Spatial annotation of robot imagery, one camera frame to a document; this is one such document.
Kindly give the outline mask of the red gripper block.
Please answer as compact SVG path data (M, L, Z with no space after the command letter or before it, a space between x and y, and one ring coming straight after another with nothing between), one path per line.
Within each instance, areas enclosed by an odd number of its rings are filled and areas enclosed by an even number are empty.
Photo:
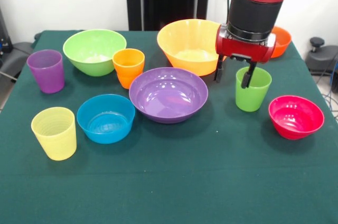
M247 72L243 75L241 88L248 88L256 62L266 63L272 56L276 46L276 35L270 33L268 38L259 42L247 42L236 38L227 30L226 24L221 24L217 30L215 50L219 55L217 67L214 74L214 81L221 81L223 72L223 58L226 57L244 57L250 59L250 66Z

